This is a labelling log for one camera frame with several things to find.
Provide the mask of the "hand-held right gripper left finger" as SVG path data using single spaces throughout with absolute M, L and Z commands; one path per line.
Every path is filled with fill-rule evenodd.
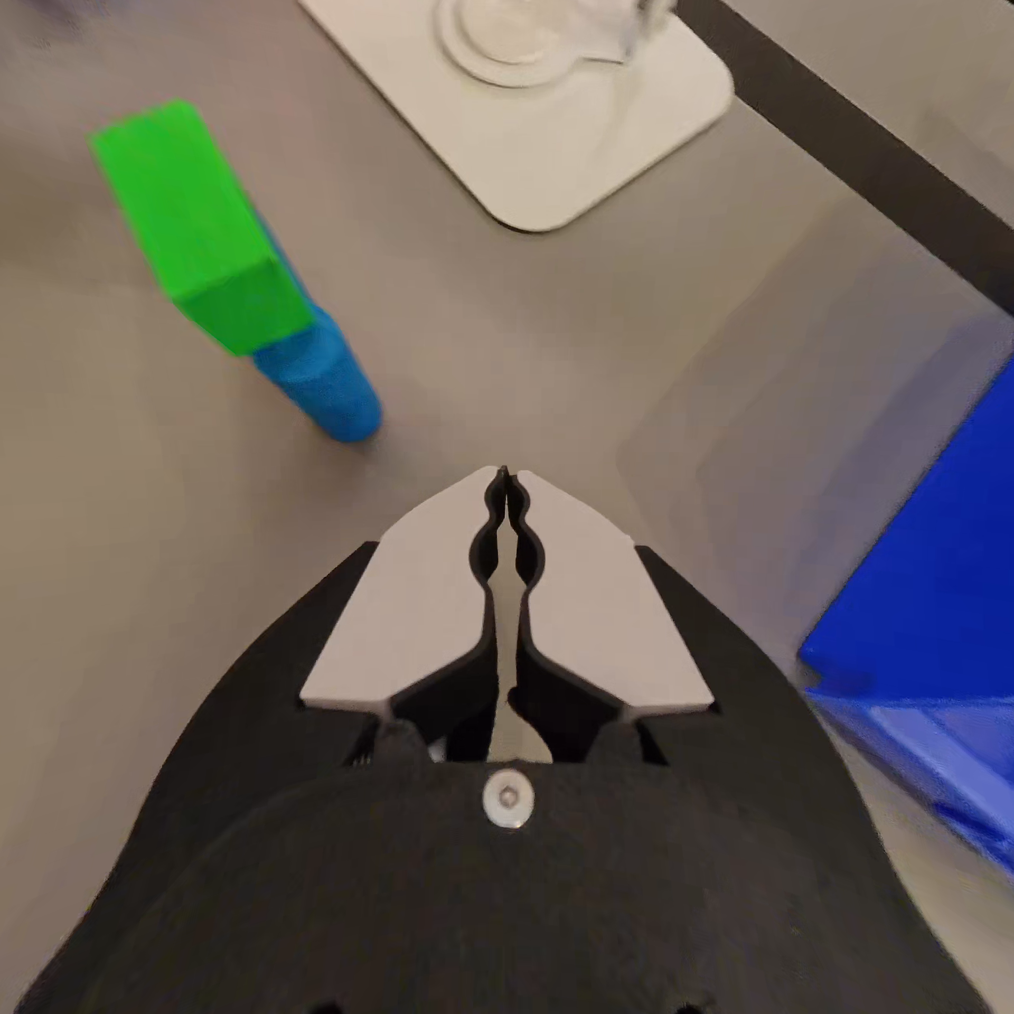
M 488 754 L 508 470 L 487 465 L 387 529 L 299 693 L 307 707 L 411 723 L 444 754 Z

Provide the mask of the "white document stand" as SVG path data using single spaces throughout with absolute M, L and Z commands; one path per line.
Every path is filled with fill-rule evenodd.
M 302 1 L 498 222 L 559 229 L 716 124 L 732 75 L 668 1 Z

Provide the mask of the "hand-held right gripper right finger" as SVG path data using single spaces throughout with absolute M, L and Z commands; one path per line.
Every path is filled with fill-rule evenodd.
M 638 547 L 529 470 L 507 507 L 524 584 L 509 703 L 553 758 L 584 758 L 603 727 L 714 706 Z

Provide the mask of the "blue plastic bin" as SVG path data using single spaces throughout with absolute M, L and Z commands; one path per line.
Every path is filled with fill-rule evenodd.
M 987 339 L 987 381 L 798 657 L 819 717 L 1012 880 L 1012 317 L 957 327 L 930 375 Z

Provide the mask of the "green wooden block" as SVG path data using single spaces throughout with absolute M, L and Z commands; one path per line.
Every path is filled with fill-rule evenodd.
M 311 325 L 198 108 L 173 99 L 87 143 L 159 288 L 191 323 L 235 356 Z

